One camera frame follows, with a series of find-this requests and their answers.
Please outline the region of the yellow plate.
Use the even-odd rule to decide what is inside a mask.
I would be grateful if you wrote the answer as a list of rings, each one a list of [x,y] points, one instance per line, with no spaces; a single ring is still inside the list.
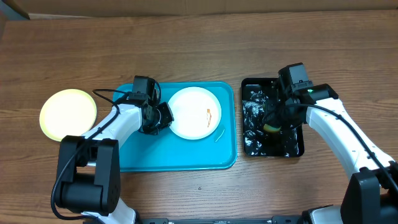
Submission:
[[[52,95],[40,110],[42,132],[54,141],[65,136],[80,136],[94,125],[97,107],[85,91],[66,89]]]

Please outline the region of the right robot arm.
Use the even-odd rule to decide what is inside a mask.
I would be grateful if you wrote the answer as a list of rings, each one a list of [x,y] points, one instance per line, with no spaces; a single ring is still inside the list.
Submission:
[[[280,84],[276,91],[277,106],[264,118],[265,130],[309,125],[349,177],[341,205],[307,210],[303,223],[397,224],[397,162],[365,135],[332,87]]]

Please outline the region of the green yellow sponge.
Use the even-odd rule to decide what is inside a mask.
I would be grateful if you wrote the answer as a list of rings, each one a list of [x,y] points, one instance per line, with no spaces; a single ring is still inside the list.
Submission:
[[[268,133],[278,133],[280,131],[280,127],[277,128],[277,127],[273,127],[273,126],[271,126],[269,124],[265,124],[263,126],[263,130],[268,132]]]

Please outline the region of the white plate with orange stain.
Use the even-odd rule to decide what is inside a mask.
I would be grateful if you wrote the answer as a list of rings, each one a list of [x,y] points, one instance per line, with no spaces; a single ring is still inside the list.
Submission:
[[[174,116],[170,129],[183,139],[203,139],[214,132],[221,121],[220,101],[205,88],[183,88],[168,104]]]

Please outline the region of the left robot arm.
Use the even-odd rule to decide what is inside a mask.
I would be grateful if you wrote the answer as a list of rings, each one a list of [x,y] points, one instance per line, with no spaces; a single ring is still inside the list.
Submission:
[[[65,136],[60,142],[57,177],[51,193],[51,209],[59,208],[87,223],[137,223],[137,212],[121,199],[119,150],[139,131],[157,135],[174,120],[166,102],[157,106],[113,105],[96,127],[82,136]]]

